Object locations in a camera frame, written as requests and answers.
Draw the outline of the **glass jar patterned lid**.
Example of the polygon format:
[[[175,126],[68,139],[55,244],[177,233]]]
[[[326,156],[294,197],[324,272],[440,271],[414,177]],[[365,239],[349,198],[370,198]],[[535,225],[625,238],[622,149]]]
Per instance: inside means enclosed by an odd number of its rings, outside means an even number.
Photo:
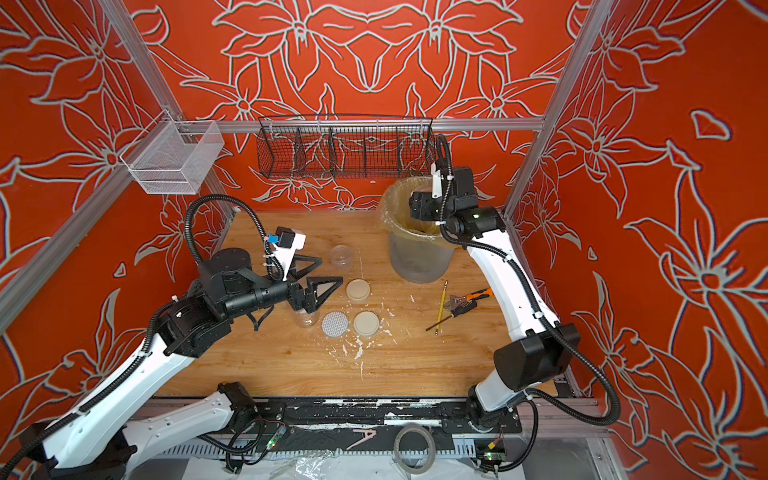
[[[302,328],[309,328],[318,322],[319,312],[307,312],[304,309],[293,312],[294,322]]]

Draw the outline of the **beige lid of back jar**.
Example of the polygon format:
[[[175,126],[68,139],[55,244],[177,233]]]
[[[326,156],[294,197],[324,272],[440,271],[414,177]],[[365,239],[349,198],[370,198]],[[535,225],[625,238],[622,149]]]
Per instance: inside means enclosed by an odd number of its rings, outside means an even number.
[[[371,296],[371,286],[364,279],[353,279],[348,282],[345,293],[350,303],[365,304]]]

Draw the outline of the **beige lid of jar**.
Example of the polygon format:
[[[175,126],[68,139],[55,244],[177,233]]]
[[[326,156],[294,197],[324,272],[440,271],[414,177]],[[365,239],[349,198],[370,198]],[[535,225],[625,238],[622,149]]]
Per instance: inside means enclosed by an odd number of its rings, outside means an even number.
[[[379,327],[379,317],[372,311],[362,311],[358,313],[353,321],[353,328],[361,337],[370,338],[374,336],[378,332]]]
[[[345,293],[350,303],[365,304],[371,296],[371,286],[364,279],[353,279],[348,282]]]

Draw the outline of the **beige lid of front jar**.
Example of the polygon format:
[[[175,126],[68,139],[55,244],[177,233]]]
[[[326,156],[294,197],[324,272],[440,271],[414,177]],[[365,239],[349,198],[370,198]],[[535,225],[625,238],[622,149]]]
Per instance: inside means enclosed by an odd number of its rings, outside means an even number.
[[[353,328],[361,337],[370,338],[374,336],[378,332],[379,327],[379,317],[372,311],[362,311],[358,313],[353,321]]]

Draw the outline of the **glass jar beige lid back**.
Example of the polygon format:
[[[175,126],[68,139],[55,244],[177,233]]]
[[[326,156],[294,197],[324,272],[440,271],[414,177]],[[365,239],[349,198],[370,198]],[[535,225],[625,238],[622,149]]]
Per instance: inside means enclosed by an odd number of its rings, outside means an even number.
[[[348,269],[354,263],[355,253],[347,245],[336,245],[330,249],[331,264],[339,269]]]

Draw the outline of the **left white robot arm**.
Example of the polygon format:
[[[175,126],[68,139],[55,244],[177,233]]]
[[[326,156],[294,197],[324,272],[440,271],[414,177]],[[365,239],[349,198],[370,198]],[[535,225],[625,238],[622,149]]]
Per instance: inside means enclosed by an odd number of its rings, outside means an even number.
[[[10,478],[24,459],[39,463],[38,479],[121,479],[152,456],[224,429],[259,419],[252,396],[238,382],[222,383],[208,397],[169,414],[134,421],[133,415],[178,372],[232,330],[234,320],[268,316],[287,303],[316,312],[343,284],[340,276],[312,276],[321,259],[289,255],[279,278],[252,270],[249,253],[228,248],[198,263],[199,283],[151,317],[141,346],[63,417],[38,422],[21,436],[21,448],[2,467]]]

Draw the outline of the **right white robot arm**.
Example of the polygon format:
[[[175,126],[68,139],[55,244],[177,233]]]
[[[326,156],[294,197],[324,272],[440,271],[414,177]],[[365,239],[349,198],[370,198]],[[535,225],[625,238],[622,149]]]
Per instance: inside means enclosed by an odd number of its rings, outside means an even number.
[[[533,396],[538,385],[567,370],[573,354],[563,339],[576,346],[577,329],[560,324],[547,306],[515,254],[506,225],[493,207],[482,207],[470,168],[452,164],[444,135],[434,140],[432,187],[413,193],[412,218],[432,222],[444,240],[465,249],[479,266],[498,302],[510,343],[496,350],[494,367],[468,393],[471,424],[487,429],[519,401]]]

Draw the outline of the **translucent ribbed trash bin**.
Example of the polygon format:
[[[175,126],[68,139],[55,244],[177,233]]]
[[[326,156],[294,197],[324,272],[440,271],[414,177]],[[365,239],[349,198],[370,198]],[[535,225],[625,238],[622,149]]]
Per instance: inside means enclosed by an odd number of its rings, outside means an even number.
[[[437,241],[410,239],[389,233],[389,259],[394,271],[412,283],[432,283],[450,265],[454,248]]]

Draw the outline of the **yellow pencil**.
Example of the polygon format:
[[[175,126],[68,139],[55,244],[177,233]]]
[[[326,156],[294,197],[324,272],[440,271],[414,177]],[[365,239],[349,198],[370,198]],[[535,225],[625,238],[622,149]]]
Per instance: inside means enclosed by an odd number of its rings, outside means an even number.
[[[447,279],[444,280],[443,289],[442,289],[442,292],[441,292],[441,299],[440,299],[440,304],[439,304],[439,310],[438,310],[438,314],[437,314],[437,323],[435,324],[435,328],[434,328],[434,335],[435,336],[439,335],[439,333],[440,333],[440,322],[444,318],[445,302],[447,300],[448,284],[449,284],[449,281]]]

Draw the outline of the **clear tape roll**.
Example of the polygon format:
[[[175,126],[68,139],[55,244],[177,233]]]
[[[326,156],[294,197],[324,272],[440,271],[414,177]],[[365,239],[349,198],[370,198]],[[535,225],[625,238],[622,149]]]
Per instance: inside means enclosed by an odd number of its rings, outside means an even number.
[[[426,427],[410,423],[395,436],[392,453],[395,465],[404,474],[423,475],[437,459],[437,445]]]

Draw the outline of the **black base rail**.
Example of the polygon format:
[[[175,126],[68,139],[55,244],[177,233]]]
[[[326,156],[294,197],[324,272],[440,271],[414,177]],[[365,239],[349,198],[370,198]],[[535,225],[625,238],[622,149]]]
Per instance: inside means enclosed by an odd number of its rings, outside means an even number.
[[[419,424],[449,434],[518,434],[516,411],[482,424],[465,397],[264,397],[256,413],[267,426],[334,430]]]

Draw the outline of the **clear plastic wall basket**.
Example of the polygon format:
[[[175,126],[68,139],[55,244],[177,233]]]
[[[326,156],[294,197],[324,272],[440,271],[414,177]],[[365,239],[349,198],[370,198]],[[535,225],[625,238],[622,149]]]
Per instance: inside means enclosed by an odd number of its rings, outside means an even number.
[[[150,195],[197,194],[224,148],[215,121],[156,115],[119,154],[133,180]]]

